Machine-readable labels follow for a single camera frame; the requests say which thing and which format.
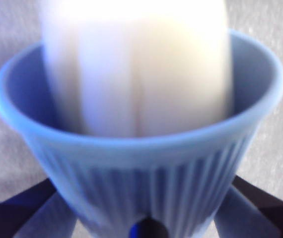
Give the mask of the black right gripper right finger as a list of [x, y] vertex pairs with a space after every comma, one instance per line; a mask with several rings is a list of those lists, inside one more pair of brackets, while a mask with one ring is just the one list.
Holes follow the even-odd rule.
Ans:
[[283, 238], [283, 200], [236, 176], [214, 223], [220, 238]]

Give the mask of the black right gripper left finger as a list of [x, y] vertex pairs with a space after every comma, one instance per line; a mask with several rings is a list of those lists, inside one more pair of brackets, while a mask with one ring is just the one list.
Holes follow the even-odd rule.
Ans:
[[76, 222], [49, 179], [0, 202], [0, 238], [70, 238]]

